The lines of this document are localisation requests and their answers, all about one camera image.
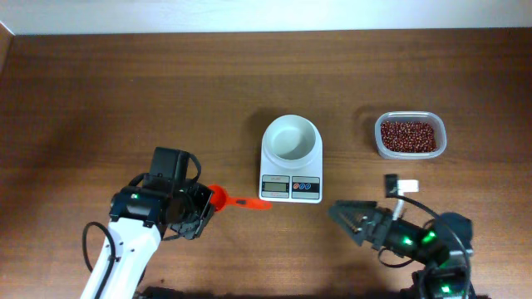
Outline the red plastic measuring scoop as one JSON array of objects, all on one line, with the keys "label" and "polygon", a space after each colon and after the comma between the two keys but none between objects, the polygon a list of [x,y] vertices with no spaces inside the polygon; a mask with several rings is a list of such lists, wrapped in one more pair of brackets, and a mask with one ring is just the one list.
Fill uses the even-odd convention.
[{"label": "red plastic measuring scoop", "polygon": [[255,198],[231,197],[227,190],[219,185],[210,185],[209,190],[213,193],[209,202],[214,206],[216,212],[221,212],[226,206],[235,206],[254,210],[268,210],[273,207],[270,202]]}]

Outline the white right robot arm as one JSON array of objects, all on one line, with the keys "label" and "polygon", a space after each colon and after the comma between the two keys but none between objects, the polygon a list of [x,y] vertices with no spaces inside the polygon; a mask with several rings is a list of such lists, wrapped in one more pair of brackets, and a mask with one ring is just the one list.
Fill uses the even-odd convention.
[{"label": "white right robot arm", "polygon": [[337,201],[328,216],[359,246],[372,245],[381,257],[385,251],[423,265],[412,273],[412,286],[399,291],[400,298],[475,298],[471,282],[473,223],[452,212],[435,216],[418,226],[394,218],[389,208],[374,201]]}]

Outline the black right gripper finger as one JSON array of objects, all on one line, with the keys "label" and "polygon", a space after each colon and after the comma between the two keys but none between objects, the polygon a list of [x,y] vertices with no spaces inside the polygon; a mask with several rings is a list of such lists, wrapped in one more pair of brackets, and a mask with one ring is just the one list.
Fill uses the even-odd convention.
[{"label": "black right gripper finger", "polygon": [[371,221],[374,208],[363,206],[332,206],[328,216],[343,229],[358,246],[372,242]]},{"label": "black right gripper finger", "polygon": [[334,204],[334,213],[347,216],[371,215],[377,208],[376,201],[347,201],[338,200]]}]

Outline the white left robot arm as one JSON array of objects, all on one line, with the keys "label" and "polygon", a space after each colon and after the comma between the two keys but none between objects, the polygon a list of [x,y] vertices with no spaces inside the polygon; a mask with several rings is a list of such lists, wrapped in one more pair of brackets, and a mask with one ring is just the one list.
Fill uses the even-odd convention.
[{"label": "white left robot arm", "polygon": [[132,298],[162,242],[200,237],[214,215],[214,192],[200,175],[195,155],[155,148],[150,170],[113,195],[109,223],[89,222],[83,229],[91,275],[82,298]]}]

